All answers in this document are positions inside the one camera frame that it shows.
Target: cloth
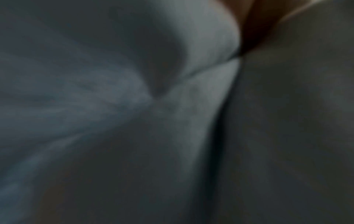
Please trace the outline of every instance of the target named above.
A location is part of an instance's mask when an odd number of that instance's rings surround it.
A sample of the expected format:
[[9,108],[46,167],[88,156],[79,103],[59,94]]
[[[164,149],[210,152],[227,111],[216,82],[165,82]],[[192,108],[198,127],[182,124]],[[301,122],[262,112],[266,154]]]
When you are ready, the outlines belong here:
[[353,10],[1,2],[1,222],[352,223]]

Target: garment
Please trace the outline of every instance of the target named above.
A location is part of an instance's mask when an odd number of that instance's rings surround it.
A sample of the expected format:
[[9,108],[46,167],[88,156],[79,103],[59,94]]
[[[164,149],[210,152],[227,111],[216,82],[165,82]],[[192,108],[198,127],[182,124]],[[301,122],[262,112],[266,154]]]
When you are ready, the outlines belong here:
[[352,223],[350,1],[1,4],[2,223]]

